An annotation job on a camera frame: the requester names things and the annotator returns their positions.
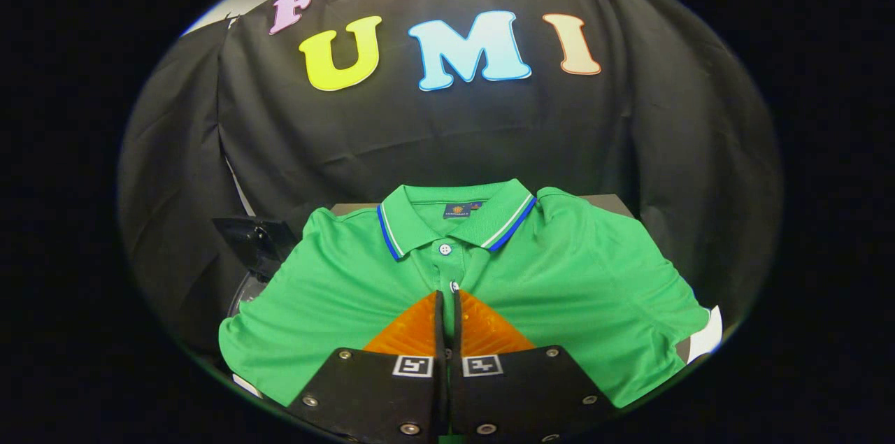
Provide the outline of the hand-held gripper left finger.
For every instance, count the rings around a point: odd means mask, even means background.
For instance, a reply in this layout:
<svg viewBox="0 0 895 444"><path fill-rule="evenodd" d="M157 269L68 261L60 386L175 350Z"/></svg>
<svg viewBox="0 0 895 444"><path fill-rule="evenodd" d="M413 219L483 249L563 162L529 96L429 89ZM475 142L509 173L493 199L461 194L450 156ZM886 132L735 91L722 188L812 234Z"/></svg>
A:
<svg viewBox="0 0 895 444"><path fill-rule="evenodd" d="M447 428L444 296L435 291L367 348L335 348L289 415L356 443L435 443Z"/></svg>

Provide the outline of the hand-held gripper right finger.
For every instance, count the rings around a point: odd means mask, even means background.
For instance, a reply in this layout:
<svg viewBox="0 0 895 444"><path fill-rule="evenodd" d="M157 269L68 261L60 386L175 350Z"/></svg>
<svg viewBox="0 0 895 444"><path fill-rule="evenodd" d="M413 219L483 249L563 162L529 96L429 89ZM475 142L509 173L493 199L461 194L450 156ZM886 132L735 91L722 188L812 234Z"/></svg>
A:
<svg viewBox="0 0 895 444"><path fill-rule="evenodd" d="M466 443L565 443L614 418L568 348L534 345L470 292L452 297L447 413Z"/></svg>

